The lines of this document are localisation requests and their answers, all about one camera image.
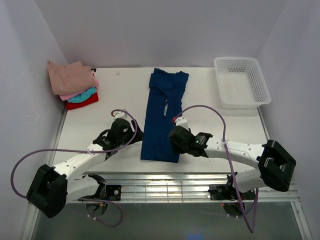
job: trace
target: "pink folded cloth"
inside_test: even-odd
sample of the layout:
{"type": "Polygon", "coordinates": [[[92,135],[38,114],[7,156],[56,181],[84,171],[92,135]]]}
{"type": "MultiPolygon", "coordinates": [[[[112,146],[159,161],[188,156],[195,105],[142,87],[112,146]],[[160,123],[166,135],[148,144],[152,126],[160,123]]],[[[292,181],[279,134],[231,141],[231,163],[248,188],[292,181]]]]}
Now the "pink folded cloth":
{"type": "MultiPolygon", "coordinates": [[[[93,75],[93,77],[94,77],[95,83],[94,83],[93,86],[91,86],[91,88],[92,88],[92,87],[98,87],[98,86],[99,86],[99,82],[98,82],[98,80],[96,79],[96,77],[95,77],[95,75],[94,75],[93,73],[92,73],[92,75],[93,75]]],[[[60,98],[61,98],[62,101],[66,101],[66,100],[72,99],[73,97],[75,97],[75,96],[77,96],[77,95],[79,95],[79,94],[84,93],[84,92],[87,91],[87,90],[88,90],[88,88],[87,88],[87,89],[84,89],[84,90],[82,90],[82,91],[76,92],[76,93],[72,93],[72,94],[68,94],[68,95],[59,95],[59,96],[60,96],[60,98]]]]}
{"type": "Polygon", "coordinates": [[[48,73],[54,95],[69,95],[92,87],[96,82],[91,67],[81,61],[66,66],[48,61],[48,73]]]}

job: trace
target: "navy blue garment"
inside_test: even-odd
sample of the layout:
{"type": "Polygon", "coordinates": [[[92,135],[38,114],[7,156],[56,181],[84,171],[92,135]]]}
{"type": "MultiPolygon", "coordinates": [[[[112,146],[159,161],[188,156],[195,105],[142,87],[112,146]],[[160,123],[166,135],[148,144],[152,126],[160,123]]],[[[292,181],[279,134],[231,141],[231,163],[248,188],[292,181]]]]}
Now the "navy blue garment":
{"type": "Polygon", "coordinates": [[[174,128],[173,118],[182,111],[181,99],[188,77],[189,74],[182,71],[167,73],[158,68],[151,74],[141,159],[179,161],[179,154],[174,154],[168,135],[174,128]]]}

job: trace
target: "white laundry basket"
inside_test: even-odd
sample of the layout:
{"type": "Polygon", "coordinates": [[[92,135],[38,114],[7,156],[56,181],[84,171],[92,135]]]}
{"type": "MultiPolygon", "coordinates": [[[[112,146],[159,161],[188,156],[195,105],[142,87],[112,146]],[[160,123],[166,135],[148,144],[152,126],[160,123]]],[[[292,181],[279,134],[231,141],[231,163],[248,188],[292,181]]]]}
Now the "white laundry basket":
{"type": "Polygon", "coordinates": [[[224,109],[254,109],[271,102],[266,80],[255,58],[218,57],[214,67],[224,109]]]}

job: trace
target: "robotic arm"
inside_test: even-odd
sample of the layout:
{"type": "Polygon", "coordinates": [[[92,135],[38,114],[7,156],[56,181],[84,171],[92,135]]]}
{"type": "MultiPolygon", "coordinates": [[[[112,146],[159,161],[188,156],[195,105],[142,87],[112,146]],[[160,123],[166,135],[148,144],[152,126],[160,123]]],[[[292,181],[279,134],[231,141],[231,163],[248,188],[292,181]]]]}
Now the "robotic arm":
{"type": "MultiPolygon", "coordinates": [[[[227,159],[221,138],[204,132],[194,136],[184,117],[178,117],[174,123],[175,127],[170,132],[169,138],[176,153],[227,159]]],[[[289,190],[296,160],[277,141],[268,140],[262,145],[228,141],[227,146],[233,161],[254,168],[236,173],[236,182],[242,194],[267,186],[280,192],[289,190]]],[[[226,185],[216,186],[215,189],[210,190],[210,193],[211,198],[215,200],[229,200],[237,197],[231,176],[228,176],[226,185]]]]}
{"type": "MultiPolygon", "coordinates": [[[[27,192],[27,200],[52,218],[65,204],[79,198],[102,199],[106,195],[106,182],[101,176],[89,174],[77,178],[118,152],[103,151],[118,149],[128,143],[135,133],[133,126],[134,121],[128,121],[125,113],[115,112],[111,128],[100,133],[87,147],[87,153],[79,153],[54,166],[41,166],[27,192]]],[[[136,127],[137,133],[130,144],[140,142],[144,137],[138,124],[136,127]]]]}

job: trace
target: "white table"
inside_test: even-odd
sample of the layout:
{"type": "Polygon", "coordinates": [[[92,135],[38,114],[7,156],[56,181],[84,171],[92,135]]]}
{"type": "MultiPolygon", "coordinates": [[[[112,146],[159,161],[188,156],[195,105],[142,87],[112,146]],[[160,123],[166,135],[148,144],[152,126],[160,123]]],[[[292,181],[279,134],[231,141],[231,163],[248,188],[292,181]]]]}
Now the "white table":
{"type": "MultiPolygon", "coordinates": [[[[258,109],[223,110],[220,107],[219,93],[214,68],[162,67],[176,73],[189,74],[182,109],[203,104],[217,109],[225,117],[226,138],[232,141],[264,144],[266,135],[258,109]]],[[[149,80],[153,67],[145,68],[97,68],[95,76],[99,81],[99,102],[83,108],[70,110],[66,114],[58,148],[83,150],[105,129],[111,127],[113,109],[126,109],[144,129],[149,80]]],[[[194,134],[198,132],[221,136],[223,125],[220,118],[206,108],[193,108],[184,116],[194,134]]],[[[141,142],[120,150],[107,161],[93,167],[90,172],[98,173],[229,173],[230,167],[225,159],[193,157],[183,154],[179,163],[140,160],[141,142]]],[[[53,165],[59,164],[74,153],[57,152],[53,165]]],[[[251,167],[234,163],[238,172],[251,167]]]]}

